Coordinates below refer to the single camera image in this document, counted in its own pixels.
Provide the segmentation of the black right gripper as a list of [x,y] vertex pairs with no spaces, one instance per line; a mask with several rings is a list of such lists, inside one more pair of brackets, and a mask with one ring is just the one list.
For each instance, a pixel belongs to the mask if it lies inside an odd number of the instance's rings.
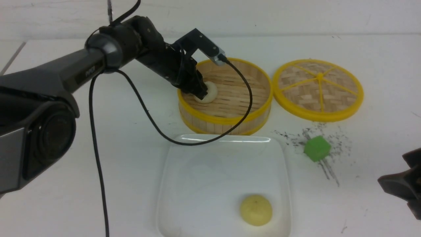
[[421,149],[402,155],[409,169],[401,173],[387,174],[378,179],[383,191],[406,201],[415,219],[421,219]]

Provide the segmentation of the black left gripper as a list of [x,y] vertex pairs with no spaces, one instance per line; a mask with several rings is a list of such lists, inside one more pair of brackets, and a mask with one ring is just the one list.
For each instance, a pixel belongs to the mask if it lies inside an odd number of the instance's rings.
[[203,100],[208,88],[196,69],[196,62],[188,59],[177,48],[164,44],[162,49],[145,49],[137,61],[152,70],[183,93]]

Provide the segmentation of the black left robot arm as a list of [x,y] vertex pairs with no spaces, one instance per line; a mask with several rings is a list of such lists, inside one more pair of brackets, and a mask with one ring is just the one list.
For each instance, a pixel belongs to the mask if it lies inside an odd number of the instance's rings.
[[207,87],[152,21],[134,16],[101,27],[83,49],[1,76],[1,194],[22,189],[69,150],[80,117],[73,96],[93,77],[137,60],[174,87],[202,99]]

